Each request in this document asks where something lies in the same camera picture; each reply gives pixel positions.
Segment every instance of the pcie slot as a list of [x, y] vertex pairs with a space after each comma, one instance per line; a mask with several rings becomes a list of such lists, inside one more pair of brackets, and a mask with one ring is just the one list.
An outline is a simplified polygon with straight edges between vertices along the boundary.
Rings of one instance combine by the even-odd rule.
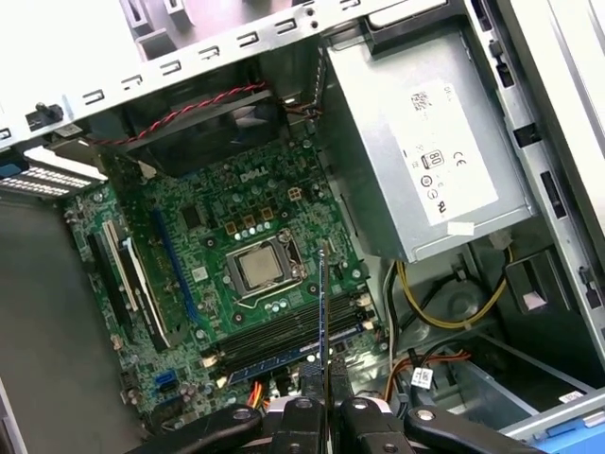
[[181, 289], [182, 296], [185, 301], [187, 315], [192, 321], [196, 322], [198, 320], [198, 313], [193, 301], [193, 295], [191, 294], [191, 289], [187, 284], [187, 279], [185, 278], [185, 275], [182, 272], [181, 262], [179, 261], [179, 257], [174, 248], [174, 244], [172, 244], [172, 240], [170, 239], [170, 233], [166, 228], [164, 217], [162, 216], [162, 213], [158, 208], [154, 208], [153, 210], [151, 210], [151, 217], [153, 218], [153, 221], [155, 222], [156, 227], [158, 228], [158, 233], [160, 234], [160, 238], [162, 239], [162, 243], [164, 244], [164, 248], [166, 249], [168, 258], [170, 259], [172, 270], [177, 276], [179, 288]]
[[120, 286], [113, 274], [112, 262], [105, 250], [102, 236], [101, 234], [89, 234], [86, 236], [86, 241], [91, 248], [93, 258], [96, 262], [96, 269], [98, 270], [107, 291], [107, 296], [110, 300], [115, 320], [122, 326], [127, 337], [132, 339], [132, 320], [126, 309]]
[[130, 307], [133, 312], [139, 310], [139, 306], [137, 305], [136, 299], [134, 298], [134, 294], [132, 293], [132, 288], [130, 288], [130, 284], [128, 279], [126, 278], [126, 273], [124, 272], [124, 267], [120, 262], [120, 257], [118, 256], [116, 245], [119, 243], [121, 238], [118, 238], [117, 232], [115, 231], [115, 226], [113, 225], [112, 220], [106, 220], [102, 224], [103, 234], [105, 234], [105, 239], [107, 240], [107, 244], [110, 247], [110, 252], [112, 253], [113, 262], [115, 262], [115, 266], [117, 267], [117, 271], [120, 274], [120, 278], [122, 279], [122, 284], [124, 285], [124, 291], [128, 296]]
[[155, 304], [143, 266], [139, 261], [132, 238], [126, 238], [120, 244], [119, 257], [124, 265], [124, 272], [133, 289], [134, 297], [143, 312], [145, 328], [156, 351], [162, 352], [170, 347], [170, 341], [160, 315], [160, 310]]

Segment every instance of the chipset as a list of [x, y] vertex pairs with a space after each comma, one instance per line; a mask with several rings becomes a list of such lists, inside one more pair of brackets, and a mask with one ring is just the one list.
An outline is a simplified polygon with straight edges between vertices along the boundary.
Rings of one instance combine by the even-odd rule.
[[303, 260], [289, 229], [227, 254], [233, 286], [243, 300], [298, 285], [306, 278]]
[[201, 216], [196, 205], [185, 206], [181, 210], [181, 215], [187, 230], [194, 230], [202, 225]]

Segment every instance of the yellow wire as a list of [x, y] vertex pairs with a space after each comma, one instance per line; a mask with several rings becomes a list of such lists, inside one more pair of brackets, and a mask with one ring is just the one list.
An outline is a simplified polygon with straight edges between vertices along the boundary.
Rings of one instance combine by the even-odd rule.
[[261, 400], [261, 395], [263, 394], [263, 387], [262, 386], [258, 386], [258, 393], [256, 395], [256, 397], [254, 398], [254, 404], [252, 405], [253, 408], [258, 407], [258, 401]]
[[[509, 261], [512, 261], [512, 258], [513, 258], [512, 250], [510, 248], [507, 248], [507, 251], [509, 253]], [[423, 317], [425, 317], [429, 322], [431, 322], [435, 326], [438, 326], [439, 328], [443, 328], [443, 329], [460, 329], [460, 328], [465, 328], [466, 326], [468, 326], [470, 324], [478, 322], [485, 316], [485, 314], [487, 314], [490, 311], [490, 309], [492, 309], [493, 305], [496, 304], [496, 302], [498, 301], [498, 298], [500, 298], [500, 296], [502, 295], [502, 292], [504, 292], [505, 288], [507, 287], [507, 280], [502, 279], [502, 282], [500, 283], [498, 288], [495, 290], [495, 292], [493, 293], [490, 300], [474, 316], [469, 317], [468, 319], [463, 320], [461, 322], [444, 322], [443, 320], [439, 320], [434, 317], [431, 317], [430, 315], [426, 315], [423, 312], [420, 305], [414, 298], [414, 295], [412, 295], [412, 292], [409, 289], [409, 285], [407, 284], [406, 270], [404, 269], [404, 265], [401, 262], [397, 262], [397, 273], [399, 274], [399, 279], [401, 280], [401, 284], [404, 288], [404, 293], [406, 294], [406, 297], [409, 300], [409, 303], [421, 315], [423, 315]]]

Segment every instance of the black plastic tab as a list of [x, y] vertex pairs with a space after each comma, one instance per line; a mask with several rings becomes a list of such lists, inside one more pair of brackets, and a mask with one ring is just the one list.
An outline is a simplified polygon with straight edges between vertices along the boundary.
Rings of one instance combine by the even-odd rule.
[[270, 454], [325, 452], [325, 408], [315, 399], [298, 397], [285, 404], [280, 428], [273, 434]]
[[468, 17], [464, 0], [449, 0], [442, 7], [430, 9], [421, 14], [404, 19], [392, 26], [376, 29], [366, 19], [370, 41], [368, 46], [373, 55], [384, 52], [396, 45], [409, 42], [419, 34], [437, 29], [446, 22], [455, 22]]
[[500, 432], [437, 407], [417, 407], [406, 415], [407, 436], [432, 448], [459, 454], [538, 454]]
[[153, 438], [129, 454], [229, 452], [260, 435], [262, 423], [257, 410], [235, 404]]
[[36, 104], [36, 110], [26, 115], [29, 130], [32, 132], [59, 123], [62, 119], [63, 109], [59, 104], [47, 106], [43, 102]]
[[352, 397], [340, 406], [340, 451], [414, 454], [404, 434], [394, 428], [378, 405], [363, 397]]

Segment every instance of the red wire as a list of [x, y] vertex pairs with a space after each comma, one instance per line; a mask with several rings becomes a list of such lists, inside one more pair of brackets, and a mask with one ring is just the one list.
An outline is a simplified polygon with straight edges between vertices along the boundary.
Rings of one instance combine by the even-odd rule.
[[146, 137], [147, 135], [155, 132], [159, 128], [166, 126], [168, 123], [174, 121], [174, 119], [177, 118], [179, 115], [186, 114], [187, 112], [191, 112], [196, 109], [203, 109], [204, 107], [208, 107], [211, 104], [217, 104], [218, 102], [222, 101], [223, 99], [225, 99], [226, 97], [229, 97], [229, 96], [237, 95], [239, 93], [247, 93], [247, 92], [251, 92], [252, 90], [264, 88], [266, 85], [267, 84], [265, 82], [260, 82], [260, 83], [253, 83], [250, 85], [245, 85], [243, 87], [235, 87], [235, 88], [232, 88], [231, 90], [229, 90], [228, 92], [223, 92], [219, 95], [216, 95], [213, 98], [205, 99], [197, 104], [190, 104], [181, 109], [178, 109], [177, 111], [175, 111], [173, 113], [168, 114], [164, 118], [157, 120], [151, 126], [149, 126], [148, 128], [145, 128], [144, 130], [139, 132], [138, 135], [135, 135], [134, 137], [128, 137], [126, 139], [88, 139], [88, 140], [92, 144], [96, 144], [96, 145], [130, 144], [132, 142], [136, 142], [137, 140], [141, 140], [144, 137]]

